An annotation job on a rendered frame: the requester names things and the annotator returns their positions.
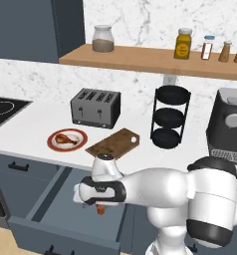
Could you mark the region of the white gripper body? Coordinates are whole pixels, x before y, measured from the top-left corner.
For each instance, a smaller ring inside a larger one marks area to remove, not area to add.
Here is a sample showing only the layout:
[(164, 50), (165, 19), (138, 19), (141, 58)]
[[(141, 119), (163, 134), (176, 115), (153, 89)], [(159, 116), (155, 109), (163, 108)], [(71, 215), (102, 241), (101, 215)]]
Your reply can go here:
[(76, 203), (86, 204), (89, 199), (90, 199), (90, 188), (84, 183), (76, 184), (74, 187), (73, 200)]

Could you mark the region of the open dark blue drawer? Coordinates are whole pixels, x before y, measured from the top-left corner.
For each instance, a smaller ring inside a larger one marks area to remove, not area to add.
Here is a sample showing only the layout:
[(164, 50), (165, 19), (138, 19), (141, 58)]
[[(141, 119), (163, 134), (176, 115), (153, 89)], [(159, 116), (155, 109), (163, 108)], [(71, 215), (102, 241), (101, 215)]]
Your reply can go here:
[(9, 225), (19, 247), (44, 254), (54, 245), (64, 255), (119, 255), (129, 252), (131, 230), (126, 207), (108, 207), (98, 215), (92, 205), (73, 201), (74, 186), (89, 173), (62, 167), (25, 217)]

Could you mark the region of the closed dark blue drawer front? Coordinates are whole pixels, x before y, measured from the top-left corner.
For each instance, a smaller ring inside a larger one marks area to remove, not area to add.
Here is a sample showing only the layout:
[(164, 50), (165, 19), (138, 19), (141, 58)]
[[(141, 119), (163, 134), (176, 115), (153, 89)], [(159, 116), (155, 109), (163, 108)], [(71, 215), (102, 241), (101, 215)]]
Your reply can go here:
[[(28, 171), (9, 168), (13, 161), (23, 166), (29, 164)], [(25, 217), (58, 169), (56, 164), (0, 154), (0, 188), (10, 214)]]

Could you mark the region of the red-rimmed white plate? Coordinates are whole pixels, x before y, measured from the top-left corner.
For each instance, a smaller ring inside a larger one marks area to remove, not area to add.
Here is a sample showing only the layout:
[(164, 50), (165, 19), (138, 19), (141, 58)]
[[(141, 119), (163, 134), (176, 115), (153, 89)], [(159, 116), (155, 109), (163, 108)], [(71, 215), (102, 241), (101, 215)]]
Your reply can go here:
[[(55, 141), (55, 136), (58, 133), (65, 134), (67, 137), (69, 137), (71, 140), (75, 140), (77, 144), (71, 144), (71, 143), (57, 143)], [(59, 151), (59, 152), (69, 152), (69, 151), (74, 151), (76, 149), (81, 148), (84, 146), (88, 141), (88, 136), (87, 134), (76, 128), (64, 128), (57, 130), (53, 132), (47, 139), (47, 146), (54, 150), (54, 151)]]

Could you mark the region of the brown wooden cutting board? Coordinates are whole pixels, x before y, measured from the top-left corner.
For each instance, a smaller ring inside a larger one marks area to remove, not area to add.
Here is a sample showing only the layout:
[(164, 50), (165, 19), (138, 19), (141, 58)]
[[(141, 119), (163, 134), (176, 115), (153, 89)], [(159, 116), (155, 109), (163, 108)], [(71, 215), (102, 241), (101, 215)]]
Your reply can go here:
[(100, 153), (109, 153), (115, 159), (119, 159), (138, 145), (139, 135), (124, 127), (88, 147), (87, 152), (92, 156), (97, 156)]

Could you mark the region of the brown chicken drumstick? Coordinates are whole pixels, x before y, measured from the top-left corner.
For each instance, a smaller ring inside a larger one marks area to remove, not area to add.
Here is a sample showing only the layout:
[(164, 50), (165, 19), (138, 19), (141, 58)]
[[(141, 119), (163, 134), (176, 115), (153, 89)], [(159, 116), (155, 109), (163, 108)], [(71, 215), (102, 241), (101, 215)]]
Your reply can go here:
[(65, 134), (58, 133), (55, 136), (55, 141), (57, 143), (71, 143), (71, 144), (77, 144), (75, 140), (71, 140), (69, 137), (67, 137)]

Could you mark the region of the dark blue cupboard door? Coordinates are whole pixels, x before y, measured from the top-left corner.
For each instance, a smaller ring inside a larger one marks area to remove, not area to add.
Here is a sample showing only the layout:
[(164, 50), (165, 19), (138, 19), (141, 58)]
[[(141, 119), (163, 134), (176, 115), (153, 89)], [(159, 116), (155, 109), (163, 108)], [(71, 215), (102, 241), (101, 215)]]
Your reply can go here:
[[(148, 245), (157, 236), (157, 229), (148, 221), (145, 207), (134, 206), (133, 212), (133, 232), (132, 240), (129, 244), (129, 253), (132, 255), (144, 255)], [(237, 255), (237, 226), (233, 230), (231, 242), (223, 248), (212, 249), (204, 247), (194, 241), (189, 235), (185, 237), (185, 244), (197, 249), (194, 255)]]

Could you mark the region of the grey four-slot toaster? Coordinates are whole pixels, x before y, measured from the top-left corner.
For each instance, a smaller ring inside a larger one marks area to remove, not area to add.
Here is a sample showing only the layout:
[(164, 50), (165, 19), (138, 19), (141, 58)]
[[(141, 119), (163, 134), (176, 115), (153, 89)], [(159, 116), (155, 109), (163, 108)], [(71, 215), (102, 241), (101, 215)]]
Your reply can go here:
[(71, 99), (72, 122), (96, 128), (113, 128), (120, 115), (120, 92), (81, 89)]

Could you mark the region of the black hob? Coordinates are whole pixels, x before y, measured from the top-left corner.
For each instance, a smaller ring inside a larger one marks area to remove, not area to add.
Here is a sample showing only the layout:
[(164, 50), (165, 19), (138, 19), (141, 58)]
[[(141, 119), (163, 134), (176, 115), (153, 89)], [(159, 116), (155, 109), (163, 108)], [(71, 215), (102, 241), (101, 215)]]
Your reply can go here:
[(0, 98), (0, 127), (30, 104), (31, 101)]

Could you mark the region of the glass jar with brown contents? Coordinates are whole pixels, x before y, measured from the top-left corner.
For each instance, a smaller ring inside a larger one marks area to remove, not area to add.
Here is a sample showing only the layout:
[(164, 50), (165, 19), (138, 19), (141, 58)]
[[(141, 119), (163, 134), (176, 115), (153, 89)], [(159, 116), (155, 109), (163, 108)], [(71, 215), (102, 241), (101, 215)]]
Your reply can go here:
[(93, 36), (93, 51), (97, 53), (110, 53), (115, 48), (115, 40), (111, 25), (96, 25)]

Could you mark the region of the dark grey coffee machine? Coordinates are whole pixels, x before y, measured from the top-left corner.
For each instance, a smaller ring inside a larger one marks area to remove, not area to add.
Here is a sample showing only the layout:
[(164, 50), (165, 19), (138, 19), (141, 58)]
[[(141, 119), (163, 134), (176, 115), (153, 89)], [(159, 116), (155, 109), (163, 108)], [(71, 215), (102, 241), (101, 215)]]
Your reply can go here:
[(206, 138), (210, 155), (237, 164), (237, 89), (217, 91)]

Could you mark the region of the yellow jar with white lid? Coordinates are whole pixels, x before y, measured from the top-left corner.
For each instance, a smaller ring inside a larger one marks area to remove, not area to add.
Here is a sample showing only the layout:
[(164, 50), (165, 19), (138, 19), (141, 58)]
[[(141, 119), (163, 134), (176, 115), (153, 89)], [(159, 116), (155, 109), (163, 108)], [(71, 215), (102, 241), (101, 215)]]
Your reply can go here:
[(189, 28), (180, 28), (176, 38), (174, 58), (181, 60), (188, 60), (191, 48), (191, 34), (192, 30)]

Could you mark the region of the white red-labelled spice shaker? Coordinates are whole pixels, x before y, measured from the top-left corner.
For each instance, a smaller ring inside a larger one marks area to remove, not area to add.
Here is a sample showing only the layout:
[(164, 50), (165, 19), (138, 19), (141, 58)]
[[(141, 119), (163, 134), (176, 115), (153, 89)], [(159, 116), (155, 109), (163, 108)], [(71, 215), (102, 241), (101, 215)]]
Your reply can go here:
[(213, 41), (215, 37), (212, 35), (206, 35), (204, 37), (204, 43), (202, 46), (201, 59), (208, 60), (212, 51)]

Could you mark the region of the white wall socket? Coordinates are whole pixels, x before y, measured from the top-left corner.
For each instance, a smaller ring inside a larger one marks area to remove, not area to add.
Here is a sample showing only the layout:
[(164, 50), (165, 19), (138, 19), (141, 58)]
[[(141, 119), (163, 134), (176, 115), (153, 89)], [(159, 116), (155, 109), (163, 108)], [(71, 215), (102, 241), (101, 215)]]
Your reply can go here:
[(174, 86), (176, 84), (177, 77), (175, 75), (164, 75), (163, 76), (163, 84), (165, 86), (172, 85)]

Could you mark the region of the wooden wall shelf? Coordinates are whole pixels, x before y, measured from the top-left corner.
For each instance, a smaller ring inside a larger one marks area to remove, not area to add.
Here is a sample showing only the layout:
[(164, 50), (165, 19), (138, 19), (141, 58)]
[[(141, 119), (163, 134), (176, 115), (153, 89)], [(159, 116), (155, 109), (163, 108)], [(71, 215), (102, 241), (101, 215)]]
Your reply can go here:
[(158, 73), (237, 81), (237, 64), (231, 54), (227, 63), (218, 61), (212, 53), (209, 60), (202, 60), (200, 52), (192, 51), (188, 60), (173, 58), (173, 51), (116, 46), (112, 53), (95, 53), (85, 44), (59, 59), (63, 65), (95, 67), (125, 71)]

